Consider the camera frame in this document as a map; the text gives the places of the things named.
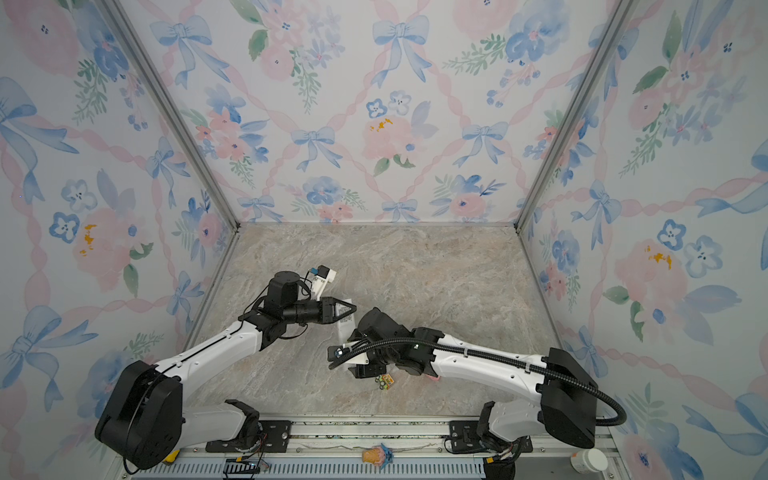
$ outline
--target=white cap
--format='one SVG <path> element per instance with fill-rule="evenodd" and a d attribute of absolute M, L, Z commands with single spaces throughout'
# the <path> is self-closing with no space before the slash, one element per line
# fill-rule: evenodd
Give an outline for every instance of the white cap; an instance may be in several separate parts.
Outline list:
<path fill-rule="evenodd" d="M 605 454 L 598 449 L 589 449 L 584 454 L 584 463 L 596 472 L 602 472 L 608 468 L 608 459 Z"/>

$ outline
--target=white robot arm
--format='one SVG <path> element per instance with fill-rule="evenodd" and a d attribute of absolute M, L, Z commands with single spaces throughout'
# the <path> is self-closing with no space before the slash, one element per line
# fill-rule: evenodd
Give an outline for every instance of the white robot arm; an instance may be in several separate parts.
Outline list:
<path fill-rule="evenodd" d="M 185 446 L 217 440 L 241 452 L 253 451 L 265 438 L 254 408 L 237 400 L 200 408 L 182 405 L 237 360 L 285 338 L 289 323 L 328 325 L 356 311 L 351 303 L 322 297 L 336 272 L 324 266 L 311 272 L 311 286 L 297 273 L 277 273 L 267 294 L 223 332 L 156 365 L 139 361 L 126 367 L 99 419 L 96 438 L 138 468 L 150 468 Z M 308 298 L 298 300 L 300 289 Z M 349 343 L 329 347 L 328 361 L 331 369 L 349 367 L 356 378 L 383 375 L 394 363 L 412 375 L 466 379 L 518 397 L 486 403 L 477 431 L 469 433 L 477 439 L 472 444 L 476 451 L 468 450 L 467 442 L 454 441 L 454 453 L 508 452 L 514 440 L 545 432 L 591 448 L 596 425 L 619 425 L 626 419 L 621 406 L 600 392 L 563 350 L 550 349 L 546 357 L 506 353 L 435 329 L 409 331 L 376 308 L 360 320 Z M 617 417 L 596 421 L 597 399 L 616 410 Z"/>

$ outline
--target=gray marble surface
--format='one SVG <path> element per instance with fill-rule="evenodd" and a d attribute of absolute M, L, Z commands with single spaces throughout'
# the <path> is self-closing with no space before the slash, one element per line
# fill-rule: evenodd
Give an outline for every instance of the gray marble surface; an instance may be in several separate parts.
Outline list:
<path fill-rule="evenodd" d="M 327 265 L 339 272 L 326 294 L 352 298 L 359 320 L 374 306 L 411 329 L 428 326 L 510 353 L 546 354 L 557 340 L 536 279 L 511 227 L 250 225 L 224 276 L 197 342 L 220 332 L 273 274 L 303 275 Z M 288 335 L 299 332 L 289 326 Z M 379 390 L 374 379 L 328 370 L 336 326 L 311 324 L 240 360 L 190 397 L 189 404 L 239 399 L 264 413 L 478 415 L 489 400 L 513 397 L 460 379 L 410 376 Z"/>

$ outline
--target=wire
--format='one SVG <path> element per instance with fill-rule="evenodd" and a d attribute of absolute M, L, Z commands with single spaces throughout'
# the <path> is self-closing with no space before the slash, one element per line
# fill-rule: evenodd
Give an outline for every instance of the wire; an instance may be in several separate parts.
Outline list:
<path fill-rule="evenodd" d="M 125 446 L 126 452 L 128 450 L 128 439 L 131 437 L 131 427 L 134 425 L 134 419 L 136 418 L 136 414 L 139 412 L 139 409 L 141 408 L 141 403 L 144 401 L 144 397 L 149 393 L 150 390 L 152 390 L 154 388 L 154 386 L 157 383 L 159 383 L 159 380 L 165 379 L 165 377 L 164 377 L 165 372 L 167 372 L 168 370 L 174 368 L 175 366 L 176 366 L 176 364 L 174 363 L 173 365 L 169 366 L 168 368 L 166 368 L 165 370 L 160 372 L 160 375 L 156 376 L 152 380 L 152 382 L 150 382 L 150 384 L 147 387 L 147 389 L 144 390 L 144 392 L 141 394 L 141 397 L 139 398 L 139 403 L 136 405 L 136 409 L 134 410 L 134 414 L 131 416 L 131 421 L 128 423 L 128 428 L 127 428 L 127 431 L 125 432 L 125 442 L 123 442 L 123 444 Z M 138 468 L 138 467 L 134 471 L 131 471 L 130 469 L 128 469 L 128 462 L 127 462 L 127 459 L 125 458 L 125 455 L 123 455 L 123 469 L 125 470 L 125 473 L 127 473 L 129 475 L 136 475 L 141 470 L 141 468 Z"/>
<path fill-rule="evenodd" d="M 338 359 L 331 362 L 331 364 L 328 365 L 328 368 L 333 370 L 336 367 L 342 365 L 347 360 L 354 358 L 360 355 L 361 353 L 365 353 L 365 352 L 368 352 L 369 350 L 376 349 L 376 348 L 390 347 L 392 345 L 424 345 L 432 349 L 442 350 L 444 352 L 461 353 L 461 354 L 464 354 L 465 356 L 476 356 L 478 358 L 487 359 L 494 362 L 505 363 L 507 365 L 511 365 L 519 369 L 525 369 L 526 371 L 529 371 L 529 372 L 538 373 L 539 375 L 543 375 L 546 378 L 559 380 L 563 383 L 567 383 L 568 385 L 574 386 L 580 390 L 584 390 L 589 395 L 595 397 L 596 399 L 610 406 L 616 412 L 616 416 L 613 418 L 595 419 L 596 426 L 612 427 L 616 425 L 621 425 L 622 423 L 627 421 L 627 412 L 624 411 L 624 408 L 622 408 L 621 405 L 616 400 L 612 399 L 606 393 L 602 392 L 599 389 L 596 389 L 592 385 L 582 382 L 581 380 L 575 379 L 572 376 L 564 375 L 560 372 L 555 372 L 554 370 L 550 370 L 538 365 L 531 365 L 518 359 L 511 359 L 505 356 L 496 355 L 495 353 L 488 353 L 481 350 L 463 349 L 457 346 L 442 345 L 441 343 L 429 342 L 428 340 L 413 339 L 413 338 L 391 338 L 391 339 L 379 340 L 378 342 L 373 342 L 373 343 L 369 343 L 367 345 L 361 346 L 358 349 L 350 350 L 348 353 L 340 356 Z"/>
<path fill-rule="evenodd" d="M 308 329 L 309 327 L 310 327 L 309 325 L 306 325 L 306 324 L 305 324 L 305 325 L 304 325 L 304 330 L 302 330 L 302 331 L 301 331 L 301 333 L 300 333 L 299 335 L 294 335 L 294 336 L 278 336 L 277 338 L 279 338 L 279 339 L 281 339 L 281 340 L 293 340 L 293 339 L 297 339 L 297 338 L 299 338 L 300 336 L 302 336 L 302 335 L 304 334 L 304 332 L 306 332 L 306 329 Z"/>

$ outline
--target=floral wallpaper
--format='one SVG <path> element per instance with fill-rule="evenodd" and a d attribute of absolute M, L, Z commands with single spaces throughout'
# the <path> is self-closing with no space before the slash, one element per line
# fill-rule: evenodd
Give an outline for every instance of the floral wallpaper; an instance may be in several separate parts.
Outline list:
<path fill-rule="evenodd" d="M 640 0 L 525 225 L 634 480 L 768 478 L 766 18 Z"/>
<path fill-rule="evenodd" d="M 239 218 L 333 223 L 514 221 L 613 6 L 123 2 Z"/>
<path fill-rule="evenodd" d="M 121 370 L 179 351 L 231 229 L 98 10 L 0 7 L 2 478 L 102 478 Z"/>

